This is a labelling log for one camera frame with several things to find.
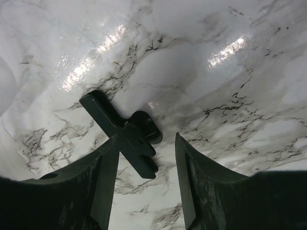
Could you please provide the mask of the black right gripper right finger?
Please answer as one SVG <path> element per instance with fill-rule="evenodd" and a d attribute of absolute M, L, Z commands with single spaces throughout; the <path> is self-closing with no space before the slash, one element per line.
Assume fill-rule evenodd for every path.
<path fill-rule="evenodd" d="M 306 171 L 245 176 L 175 138 L 177 174 L 188 230 L 304 230 Z"/>

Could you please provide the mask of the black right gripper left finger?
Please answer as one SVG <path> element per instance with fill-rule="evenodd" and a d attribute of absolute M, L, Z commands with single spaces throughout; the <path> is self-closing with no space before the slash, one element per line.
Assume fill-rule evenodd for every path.
<path fill-rule="evenodd" d="M 0 179 L 3 230 L 106 230 L 119 150 L 116 137 L 40 179 Z"/>

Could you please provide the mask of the black bag clip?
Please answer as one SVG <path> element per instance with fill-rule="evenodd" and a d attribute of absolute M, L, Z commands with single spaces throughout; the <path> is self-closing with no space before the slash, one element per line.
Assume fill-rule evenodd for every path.
<path fill-rule="evenodd" d="M 99 90 L 82 96 L 79 102 L 109 138 L 117 136 L 119 151 L 141 178 L 156 178 L 153 145 L 162 141 L 163 134 L 148 113 L 136 111 L 130 118 L 123 118 Z"/>

